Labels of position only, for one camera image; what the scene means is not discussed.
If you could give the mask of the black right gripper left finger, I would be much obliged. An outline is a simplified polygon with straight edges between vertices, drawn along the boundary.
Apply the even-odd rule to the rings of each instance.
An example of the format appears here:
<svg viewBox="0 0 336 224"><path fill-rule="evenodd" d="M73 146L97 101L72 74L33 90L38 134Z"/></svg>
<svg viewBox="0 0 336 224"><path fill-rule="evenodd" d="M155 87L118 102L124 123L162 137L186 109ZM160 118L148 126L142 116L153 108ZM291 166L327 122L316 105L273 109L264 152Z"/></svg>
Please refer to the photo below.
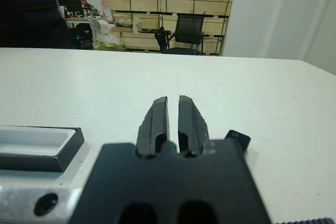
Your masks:
<svg viewBox="0 0 336 224"><path fill-rule="evenodd" d="M136 154L151 158L161 152L162 146L170 138L167 97L155 99L147 111L138 130Z"/></svg>

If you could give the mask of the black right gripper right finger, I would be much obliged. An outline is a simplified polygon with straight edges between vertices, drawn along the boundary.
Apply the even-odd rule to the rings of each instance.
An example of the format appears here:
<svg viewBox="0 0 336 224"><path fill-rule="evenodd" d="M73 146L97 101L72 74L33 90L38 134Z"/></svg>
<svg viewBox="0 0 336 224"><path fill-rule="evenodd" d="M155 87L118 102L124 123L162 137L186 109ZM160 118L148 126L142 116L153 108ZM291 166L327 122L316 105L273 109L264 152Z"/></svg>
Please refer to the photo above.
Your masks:
<svg viewBox="0 0 336 224"><path fill-rule="evenodd" d="M198 156L202 154L205 142L209 141L207 124L190 97L181 95L178 107L180 154L185 157Z"/></svg>

